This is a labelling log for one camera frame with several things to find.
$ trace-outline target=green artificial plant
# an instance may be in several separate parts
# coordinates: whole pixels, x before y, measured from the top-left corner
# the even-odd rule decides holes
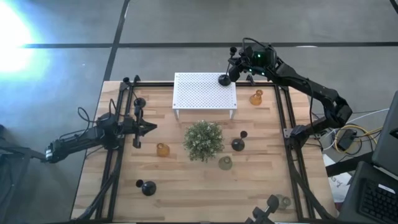
[[[217,152],[224,149],[223,135],[216,123],[198,121],[185,131],[184,148],[189,152],[191,161],[215,158]]]

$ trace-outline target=concrete floor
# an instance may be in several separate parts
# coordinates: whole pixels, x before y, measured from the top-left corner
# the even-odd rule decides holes
[[[111,44],[123,2],[0,1],[0,95],[5,96],[0,123],[15,142],[43,152],[59,135],[84,128],[76,108],[84,107],[93,118],[111,49],[12,47]],[[268,42],[385,42],[398,39],[397,23],[398,14],[387,0],[135,0],[126,13],[121,43],[239,42],[245,36]],[[398,90],[398,47],[276,50],[299,74],[338,90],[354,111],[388,108]],[[227,48],[119,49],[110,80],[223,72],[228,57]],[[313,111],[322,113],[319,103]],[[378,128],[385,115],[358,124]],[[323,143],[328,146],[329,139]],[[333,150],[327,153],[335,160],[341,157]],[[57,164],[32,161],[7,223],[68,220],[83,156],[76,153]]]

